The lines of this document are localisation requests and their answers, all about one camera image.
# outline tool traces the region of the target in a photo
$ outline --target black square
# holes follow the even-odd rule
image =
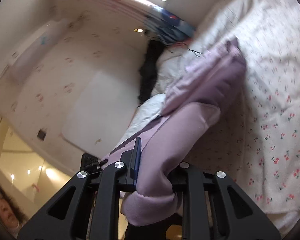
[[[40,139],[40,140],[44,140],[44,138],[46,137],[47,133],[45,131],[42,131],[41,129],[39,130],[38,132],[38,135],[37,137]]]

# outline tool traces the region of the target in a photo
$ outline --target blue fabric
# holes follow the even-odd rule
[[[185,41],[193,36],[195,28],[178,16],[159,6],[153,6],[144,22],[147,30],[154,32],[165,45]]]

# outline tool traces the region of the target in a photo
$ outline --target person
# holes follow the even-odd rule
[[[20,228],[27,222],[27,216],[5,193],[0,185],[0,220],[5,228],[17,238]]]

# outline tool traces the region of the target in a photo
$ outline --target black fabric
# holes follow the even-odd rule
[[[142,227],[128,223],[124,240],[166,240],[166,231],[171,225],[181,226],[182,217],[175,213],[165,220]]]
[[[145,62],[139,69],[141,75],[140,103],[144,103],[150,98],[151,91],[157,81],[157,68],[155,63],[163,52],[165,45],[160,41],[149,41]]]

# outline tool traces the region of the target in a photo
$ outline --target white blanket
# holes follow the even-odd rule
[[[266,213],[298,211],[300,5],[296,0],[224,0],[198,27],[189,48],[203,52],[233,36],[247,60],[245,85],[187,160],[208,172],[226,171]],[[152,95],[165,93],[197,55],[186,46],[166,50],[157,62]]]

